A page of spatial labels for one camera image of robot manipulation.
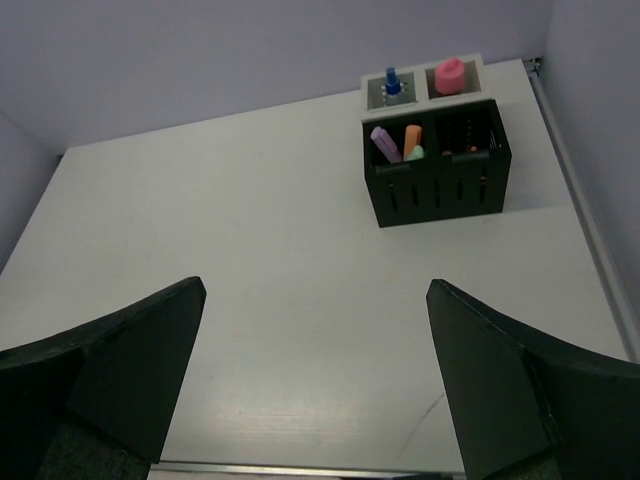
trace white tabletop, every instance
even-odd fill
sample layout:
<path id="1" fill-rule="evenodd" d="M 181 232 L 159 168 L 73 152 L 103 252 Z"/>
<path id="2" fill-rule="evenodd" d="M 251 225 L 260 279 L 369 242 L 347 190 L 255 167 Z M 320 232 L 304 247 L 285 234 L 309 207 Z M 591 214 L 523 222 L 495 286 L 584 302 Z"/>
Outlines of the white tabletop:
<path id="1" fill-rule="evenodd" d="M 487 74 L 513 150 L 500 215 L 379 229 L 358 92 L 70 149 L 0 276 L 0 349 L 200 275 L 163 459 L 462 470 L 446 398 L 424 417 L 433 278 L 626 358 L 522 64 Z"/>

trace purple wall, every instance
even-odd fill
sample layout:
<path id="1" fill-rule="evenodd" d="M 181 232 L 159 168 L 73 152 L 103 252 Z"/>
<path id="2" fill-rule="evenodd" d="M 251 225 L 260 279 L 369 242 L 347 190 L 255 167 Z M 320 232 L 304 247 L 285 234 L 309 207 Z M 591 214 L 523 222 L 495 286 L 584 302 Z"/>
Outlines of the purple wall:
<path id="1" fill-rule="evenodd" d="M 640 2 L 556 0 L 543 82 L 640 313 Z"/>
<path id="2" fill-rule="evenodd" d="M 540 55 L 553 0 L 6 0 L 0 109 L 66 147 L 359 87 L 480 51 Z"/>
<path id="3" fill-rule="evenodd" d="M 52 153 L 0 113 L 0 272 L 57 165 Z"/>

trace highlighter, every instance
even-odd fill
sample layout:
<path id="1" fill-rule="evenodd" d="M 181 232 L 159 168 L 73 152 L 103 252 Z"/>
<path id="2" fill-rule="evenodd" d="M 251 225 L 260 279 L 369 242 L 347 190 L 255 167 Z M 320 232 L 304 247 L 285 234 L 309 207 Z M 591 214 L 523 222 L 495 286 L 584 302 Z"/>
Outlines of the highlighter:
<path id="1" fill-rule="evenodd" d="M 398 163 L 402 161 L 402 156 L 398 151 L 396 143 L 384 128 L 374 128 L 373 132 L 371 132 L 371 140 L 373 140 L 373 143 L 376 144 L 378 150 L 380 150 L 391 163 Z"/>
<path id="2" fill-rule="evenodd" d="M 422 127 L 418 125 L 407 125 L 404 132 L 404 159 L 406 160 L 413 149 L 420 145 L 422 140 Z"/>
<path id="3" fill-rule="evenodd" d="M 422 160 L 424 158 L 424 148 L 420 145 L 416 145 L 416 147 L 411 151 L 409 156 L 405 158 L 405 161 L 410 162 L 411 160 Z"/>

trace black pen holder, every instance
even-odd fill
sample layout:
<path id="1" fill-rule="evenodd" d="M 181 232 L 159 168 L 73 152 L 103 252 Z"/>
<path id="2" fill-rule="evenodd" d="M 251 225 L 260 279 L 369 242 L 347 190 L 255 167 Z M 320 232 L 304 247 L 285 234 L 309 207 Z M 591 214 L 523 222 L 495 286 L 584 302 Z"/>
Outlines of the black pen holder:
<path id="1" fill-rule="evenodd" d="M 421 160 L 390 163 L 371 140 L 384 128 L 402 153 L 408 125 L 422 127 Z M 380 227 L 502 212 L 511 149 L 495 100 L 362 124 L 364 176 Z"/>

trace pink cap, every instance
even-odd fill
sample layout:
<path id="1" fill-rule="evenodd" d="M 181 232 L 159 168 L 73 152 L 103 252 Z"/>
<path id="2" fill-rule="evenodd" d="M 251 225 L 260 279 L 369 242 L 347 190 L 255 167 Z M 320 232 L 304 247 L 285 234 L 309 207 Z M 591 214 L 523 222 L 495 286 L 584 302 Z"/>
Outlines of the pink cap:
<path id="1" fill-rule="evenodd" d="M 451 58 L 436 67 L 436 91 L 440 95 L 455 95 L 464 90 L 464 63 Z"/>

